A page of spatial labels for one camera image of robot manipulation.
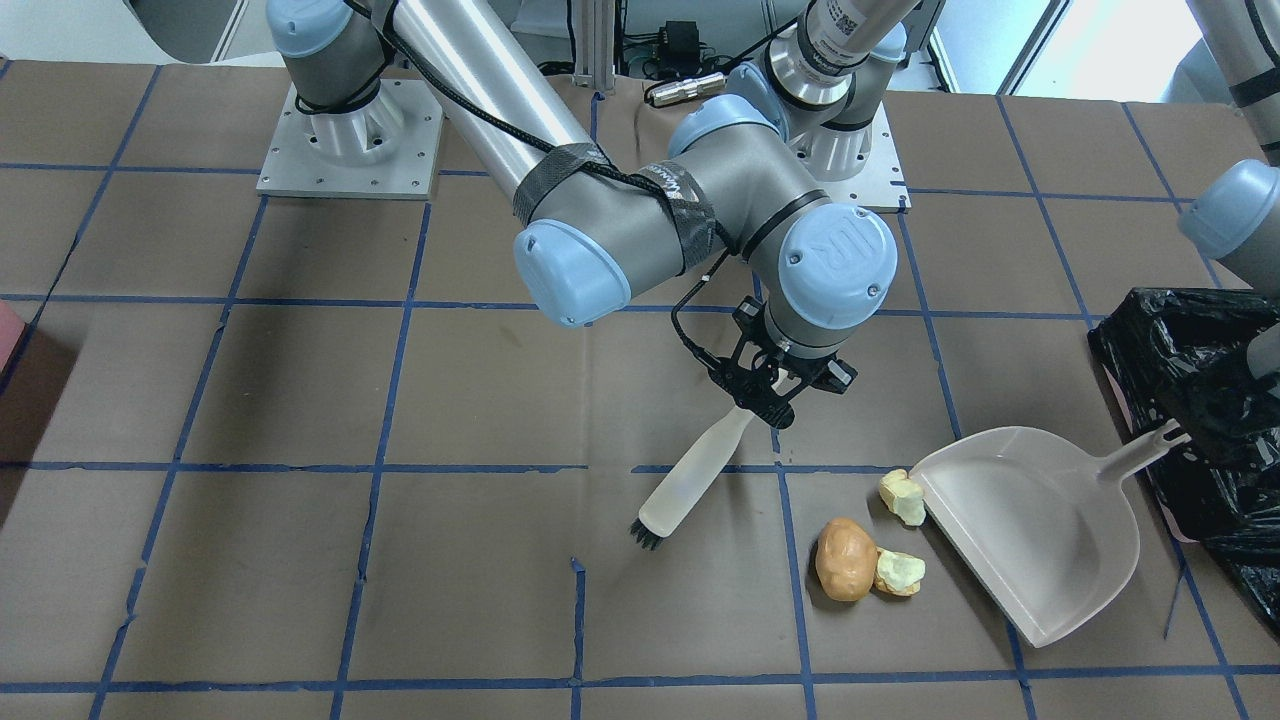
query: brown potato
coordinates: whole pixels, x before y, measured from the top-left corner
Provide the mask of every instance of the brown potato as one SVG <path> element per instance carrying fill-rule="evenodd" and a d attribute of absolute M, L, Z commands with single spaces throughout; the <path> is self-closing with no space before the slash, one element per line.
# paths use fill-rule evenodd
<path fill-rule="evenodd" d="M 854 602 L 870 592 L 876 559 L 876 542 L 867 530 L 849 518 L 836 518 L 818 536 L 814 568 L 827 597 Z"/>

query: gray tape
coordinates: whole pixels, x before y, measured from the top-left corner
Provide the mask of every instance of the gray tape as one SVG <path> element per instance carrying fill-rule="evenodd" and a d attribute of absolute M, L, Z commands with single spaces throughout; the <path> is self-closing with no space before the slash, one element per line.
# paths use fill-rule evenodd
<path fill-rule="evenodd" d="M 553 149 L 534 165 L 525 179 L 520 181 L 516 196 L 511 199 L 516 218 L 520 219 L 521 224 L 527 225 L 543 199 L 588 163 L 608 165 L 609 159 L 594 143 L 575 142 Z"/>
<path fill-rule="evenodd" d="M 658 183 L 667 195 L 671 219 L 676 225 L 680 250 L 685 258 L 685 266 L 680 274 L 685 274 L 689 268 L 696 266 L 716 250 L 717 223 L 710 199 L 689 170 L 671 160 L 645 165 L 636 170 L 636 174 Z"/>

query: white brush handle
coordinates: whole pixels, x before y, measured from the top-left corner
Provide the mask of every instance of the white brush handle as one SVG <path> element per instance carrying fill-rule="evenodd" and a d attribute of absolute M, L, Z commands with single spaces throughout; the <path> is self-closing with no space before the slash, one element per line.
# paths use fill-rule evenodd
<path fill-rule="evenodd" d="M 773 389 L 781 384 L 780 377 L 778 382 L 773 383 Z M 676 532 L 676 527 L 689 515 L 694 505 L 698 505 L 707 488 L 712 487 L 719 471 L 733 456 L 746 425 L 754 416 L 750 410 L 735 407 L 707 428 L 707 432 L 654 488 L 649 500 L 640 506 L 640 521 L 649 532 L 664 538 Z"/>

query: light blue cap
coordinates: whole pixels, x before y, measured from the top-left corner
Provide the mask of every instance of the light blue cap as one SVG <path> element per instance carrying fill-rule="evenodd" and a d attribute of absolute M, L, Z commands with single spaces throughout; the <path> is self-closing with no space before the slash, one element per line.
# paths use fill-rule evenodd
<path fill-rule="evenodd" d="M 1280 169 L 1253 159 L 1240 160 L 1178 218 L 1178 229 L 1201 252 L 1217 260 L 1249 240 L 1276 201 Z"/>
<path fill-rule="evenodd" d="M 872 47 L 870 55 L 882 63 L 901 63 L 902 58 L 906 58 L 906 27 L 902 23 L 893 26 L 893 29 Z"/>
<path fill-rule="evenodd" d="M 796 220 L 782 241 L 778 282 L 797 315 L 842 331 L 870 318 L 897 272 L 884 220 L 856 205 L 828 202 Z"/>
<path fill-rule="evenodd" d="M 676 132 L 667 145 L 667 156 L 675 158 L 689 146 L 708 133 L 728 126 L 751 123 L 764 126 L 773 132 L 778 132 L 777 126 L 771 123 L 751 106 L 745 97 L 739 95 L 718 95 L 703 102 L 703 106 L 692 111 L 676 126 Z"/>
<path fill-rule="evenodd" d="M 275 49 L 285 58 L 306 58 L 333 42 L 352 9 L 342 0 L 268 0 L 266 24 Z"/>
<path fill-rule="evenodd" d="M 598 242 L 575 227 L 543 218 L 516 236 L 516 269 L 538 307 L 579 328 L 631 301 L 631 283 Z"/>

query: pink object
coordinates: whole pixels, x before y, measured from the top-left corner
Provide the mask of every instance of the pink object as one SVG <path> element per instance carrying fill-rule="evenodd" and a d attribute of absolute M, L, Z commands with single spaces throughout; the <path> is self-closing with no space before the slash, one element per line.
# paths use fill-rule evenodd
<path fill-rule="evenodd" d="M 0 300 L 0 369 L 9 364 L 26 327 L 22 318 Z"/>

